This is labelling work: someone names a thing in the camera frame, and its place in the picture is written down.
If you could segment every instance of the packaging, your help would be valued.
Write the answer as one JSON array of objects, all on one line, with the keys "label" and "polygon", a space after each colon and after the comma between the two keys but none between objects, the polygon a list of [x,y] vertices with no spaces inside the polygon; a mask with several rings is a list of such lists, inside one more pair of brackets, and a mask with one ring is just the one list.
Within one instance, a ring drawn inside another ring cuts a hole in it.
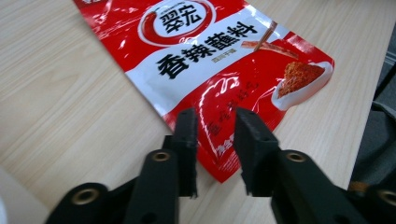
[{"label": "packaging", "polygon": [[171,129],[179,111],[195,108],[197,157],[219,182],[239,168],[238,106],[273,130],[332,75],[332,58],[245,1],[74,1]]}]

